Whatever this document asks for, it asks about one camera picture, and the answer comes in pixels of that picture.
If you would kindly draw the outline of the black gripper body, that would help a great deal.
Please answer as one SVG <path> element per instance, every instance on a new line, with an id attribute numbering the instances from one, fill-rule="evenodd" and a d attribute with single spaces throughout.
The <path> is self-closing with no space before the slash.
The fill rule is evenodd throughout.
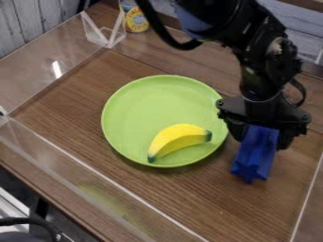
<path id="1" fill-rule="evenodd" d="M 221 99 L 217 102 L 219 118 L 227 124 L 229 120 L 277 130 L 289 128 L 309 128 L 311 115 L 291 105 L 283 95 L 277 95 L 267 101 L 253 101 L 243 96 Z"/>

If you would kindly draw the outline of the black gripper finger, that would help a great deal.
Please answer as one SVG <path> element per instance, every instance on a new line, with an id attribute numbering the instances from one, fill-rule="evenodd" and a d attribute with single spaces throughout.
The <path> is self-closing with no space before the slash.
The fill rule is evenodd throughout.
<path id="1" fill-rule="evenodd" d="M 247 133 L 247 125 L 245 124 L 245 122 L 237 122 L 237 121 L 229 120 L 227 128 L 235 140 L 241 142 Z"/>
<path id="2" fill-rule="evenodd" d="M 295 127 L 295 128 L 281 130 L 277 149 L 278 150 L 287 149 L 294 141 L 294 138 L 306 134 L 307 134 L 306 128 Z"/>

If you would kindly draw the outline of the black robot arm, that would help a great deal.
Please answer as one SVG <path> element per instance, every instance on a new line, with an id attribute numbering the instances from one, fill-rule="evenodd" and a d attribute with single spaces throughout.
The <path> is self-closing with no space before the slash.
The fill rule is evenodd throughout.
<path id="1" fill-rule="evenodd" d="M 258 0 L 174 0 L 181 27 L 191 40 L 179 42 L 158 16 L 150 0 L 135 0 L 161 39 L 179 50 L 218 42 L 233 50 L 242 68 L 242 94 L 217 102 L 219 118 L 237 140 L 254 126 L 278 131 L 278 149 L 290 147 L 307 133 L 311 115 L 285 94 L 287 85 L 307 92 L 295 79 L 302 72 L 298 47 L 287 29 Z"/>

